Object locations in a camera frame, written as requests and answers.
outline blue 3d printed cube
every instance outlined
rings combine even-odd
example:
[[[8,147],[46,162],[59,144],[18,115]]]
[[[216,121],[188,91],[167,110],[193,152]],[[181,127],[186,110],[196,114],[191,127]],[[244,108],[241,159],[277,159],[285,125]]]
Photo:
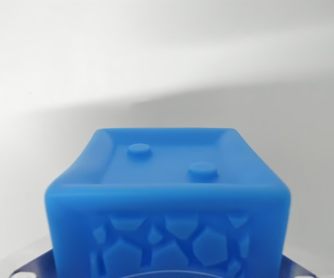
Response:
[[[59,278],[277,278],[290,194],[233,129],[101,129],[46,192]]]

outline white backdrop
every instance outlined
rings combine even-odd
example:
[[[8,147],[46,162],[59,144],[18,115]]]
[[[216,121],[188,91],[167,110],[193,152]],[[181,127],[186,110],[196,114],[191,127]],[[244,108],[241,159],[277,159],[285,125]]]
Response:
[[[0,1],[0,259],[102,127],[234,127],[289,185],[285,252],[334,273],[334,1]]]

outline cube top face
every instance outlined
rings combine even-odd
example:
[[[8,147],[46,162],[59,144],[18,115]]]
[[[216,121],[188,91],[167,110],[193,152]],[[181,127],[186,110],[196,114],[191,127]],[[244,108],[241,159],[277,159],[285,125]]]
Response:
[[[57,184],[275,182],[233,129],[102,129]]]

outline round bump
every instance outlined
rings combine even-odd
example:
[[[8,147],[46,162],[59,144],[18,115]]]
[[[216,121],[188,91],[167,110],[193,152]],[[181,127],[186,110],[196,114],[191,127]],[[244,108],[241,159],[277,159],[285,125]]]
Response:
[[[128,147],[128,154],[135,158],[145,158],[151,155],[151,149],[148,144],[132,144]]]
[[[208,162],[195,162],[189,167],[189,173],[196,181],[210,181],[217,177],[216,166]]]

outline metal base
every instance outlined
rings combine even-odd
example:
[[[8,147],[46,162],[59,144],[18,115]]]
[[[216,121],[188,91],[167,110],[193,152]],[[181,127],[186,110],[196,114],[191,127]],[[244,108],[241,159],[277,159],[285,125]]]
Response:
[[[22,266],[18,270],[14,271],[12,275],[19,272],[32,272],[35,273],[38,278],[57,278],[52,250]],[[310,271],[293,262],[286,256],[283,256],[279,278],[295,278],[297,276],[310,276],[317,278],[316,275],[312,274]]]

